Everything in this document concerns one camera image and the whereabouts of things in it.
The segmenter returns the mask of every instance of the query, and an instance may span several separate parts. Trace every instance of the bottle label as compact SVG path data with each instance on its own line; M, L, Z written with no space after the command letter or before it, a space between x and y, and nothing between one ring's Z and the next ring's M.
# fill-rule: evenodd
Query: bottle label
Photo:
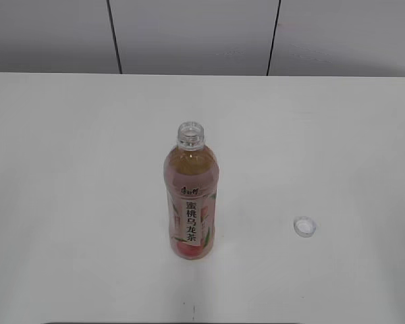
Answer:
M214 234L216 191L201 198L169 198L169 212L177 241L191 246L208 245Z
M201 244L201 205L202 199L182 199L181 237L188 245Z

